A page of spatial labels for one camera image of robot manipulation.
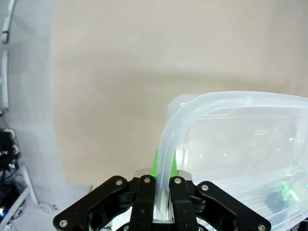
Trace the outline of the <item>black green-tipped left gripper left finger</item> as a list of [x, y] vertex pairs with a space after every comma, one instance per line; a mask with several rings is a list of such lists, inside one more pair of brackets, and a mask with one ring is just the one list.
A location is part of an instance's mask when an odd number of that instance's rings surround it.
[[113, 176], [56, 215], [53, 219], [56, 230], [99, 231], [129, 209], [130, 221], [119, 230], [159, 230], [159, 223], [153, 221], [157, 159], [155, 156], [149, 173], [130, 181]]

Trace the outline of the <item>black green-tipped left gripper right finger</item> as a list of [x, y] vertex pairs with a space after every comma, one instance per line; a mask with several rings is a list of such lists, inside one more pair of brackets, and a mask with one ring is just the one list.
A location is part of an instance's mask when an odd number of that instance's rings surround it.
[[174, 222], [171, 231], [204, 231], [208, 223], [217, 231], [270, 231], [271, 223], [210, 181], [195, 185], [177, 175], [172, 161], [169, 192]]

